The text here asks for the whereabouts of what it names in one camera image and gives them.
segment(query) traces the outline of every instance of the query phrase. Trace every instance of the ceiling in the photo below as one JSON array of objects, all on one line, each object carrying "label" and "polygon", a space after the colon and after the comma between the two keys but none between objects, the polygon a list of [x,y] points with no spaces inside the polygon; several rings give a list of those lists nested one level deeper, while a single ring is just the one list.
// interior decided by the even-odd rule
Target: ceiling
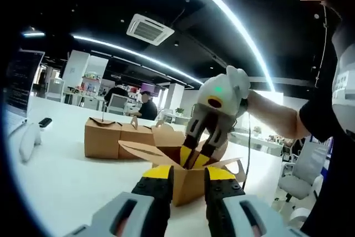
[{"label": "ceiling", "polygon": [[[323,8],[300,0],[223,1],[255,42],[276,91],[308,98],[322,58]],[[159,46],[127,36],[126,30],[136,13],[169,26],[175,33]],[[140,57],[69,38],[69,33],[75,33],[158,59],[201,80],[223,73],[230,64],[252,77],[253,88],[269,89],[242,35],[211,0],[37,0],[33,2],[28,24],[27,27],[45,32],[46,38],[24,38],[22,47],[46,51],[49,58],[45,62],[59,69],[65,67],[67,51],[75,49],[108,58],[105,78],[120,75],[127,83],[138,85],[176,82],[170,76],[184,85],[199,87],[191,79]],[[326,57],[333,58],[333,54],[326,53]],[[322,78],[329,82],[327,75]]]}]

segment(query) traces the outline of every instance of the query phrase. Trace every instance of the man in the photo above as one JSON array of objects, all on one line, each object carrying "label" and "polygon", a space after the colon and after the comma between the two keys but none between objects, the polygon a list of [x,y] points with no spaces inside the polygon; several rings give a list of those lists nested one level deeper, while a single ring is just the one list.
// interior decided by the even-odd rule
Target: man
[{"label": "man", "polygon": [[107,95],[105,95],[104,99],[107,103],[110,102],[112,94],[118,94],[122,95],[123,97],[128,97],[128,92],[122,88],[122,81],[117,80],[115,82],[115,87],[111,88]]},{"label": "man", "polygon": [[142,107],[138,112],[129,113],[130,116],[137,116],[141,119],[154,120],[158,114],[156,105],[151,100],[151,94],[148,91],[142,92]]},{"label": "man", "polygon": [[[312,0],[322,1],[327,7],[342,18],[341,25],[333,35],[338,66],[335,82],[338,75],[350,70],[349,62],[355,55],[351,54],[355,48],[355,30],[353,7],[347,0]],[[322,185],[318,200],[311,214],[304,223],[302,231],[309,236],[344,236],[352,232],[352,215],[348,212],[346,202],[342,199],[342,188],[352,188],[352,173],[355,141],[353,126],[349,122],[354,118],[354,104],[347,107],[349,118],[344,120],[336,108],[335,100],[332,102],[333,88],[317,89],[314,97],[308,101],[299,112],[280,106],[254,91],[248,96],[248,112],[272,127],[278,134],[292,139],[301,139],[310,134],[318,140],[325,141],[334,138],[332,158],[328,169],[327,179]]]}]

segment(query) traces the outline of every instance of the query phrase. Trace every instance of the brown paper box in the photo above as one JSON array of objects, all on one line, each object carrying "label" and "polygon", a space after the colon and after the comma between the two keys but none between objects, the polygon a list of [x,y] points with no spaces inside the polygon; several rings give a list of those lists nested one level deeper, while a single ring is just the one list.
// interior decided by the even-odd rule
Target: brown paper box
[{"label": "brown paper box", "polygon": [[183,132],[176,132],[172,126],[159,121],[151,127],[155,146],[170,158],[180,155],[180,148],[185,140]]},{"label": "brown paper box", "polygon": [[90,158],[118,159],[121,124],[89,118],[85,124],[84,150]]},{"label": "brown paper box", "polygon": [[[141,144],[154,145],[153,132],[150,127],[138,125],[137,117],[133,117],[131,123],[123,123],[120,140],[127,142],[139,142]],[[119,159],[136,159],[137,156],[132,155],[121,145],[118,149]]]},{"label": "brown paper box", "polygon": [[239,158],[233,158],[229,160],[223,160],[220,162],[215,162],[202,168],[197,169],[184,169],[177,162],[180,160],[179,158],[170,158],[166,154],[164,154],[157,147],[141,144],[141,143],[133,143],[133,142],[125,142],[119,141],[120,147],[125,149],[127,152],[135,155],[139,158],[143,158],[153,163],[155,165],[172,165],[174,166],[174,186],[173,186],[173,204],[175,206],[181,206],[187,203],[194,201],[195,199],[204,195],[204,170],[206,167],[216,167],[223,168],[225,165],[230,164],[232,162],[237,162],[239,166],[239,173],[237,174],[239,179],[238,181],[245,180],[245,173],[242,167],[242,164]]}]

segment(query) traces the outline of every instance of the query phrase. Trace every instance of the air conditioner vent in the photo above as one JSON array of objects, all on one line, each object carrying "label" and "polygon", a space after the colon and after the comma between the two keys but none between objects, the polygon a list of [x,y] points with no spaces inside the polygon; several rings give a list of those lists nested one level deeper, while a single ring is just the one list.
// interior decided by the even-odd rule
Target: air conditioner vent
[{"label": "air conditioner vent", "polygon": [[133,36],[150,44],[158,46],[174,33],[174,30],[150,18],[135,14],[127,35]]}]

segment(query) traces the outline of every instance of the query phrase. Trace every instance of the remote control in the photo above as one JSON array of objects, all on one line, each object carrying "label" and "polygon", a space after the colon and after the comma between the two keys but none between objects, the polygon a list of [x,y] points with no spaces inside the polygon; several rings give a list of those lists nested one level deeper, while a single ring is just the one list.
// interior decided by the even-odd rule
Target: remote control
[{"label": "remote control", "polygon": [[40,128],[45,128],[47,127],[50,123],[52,122],[52,119],[50,118],[44,118],[42,119],[38,124]]}]

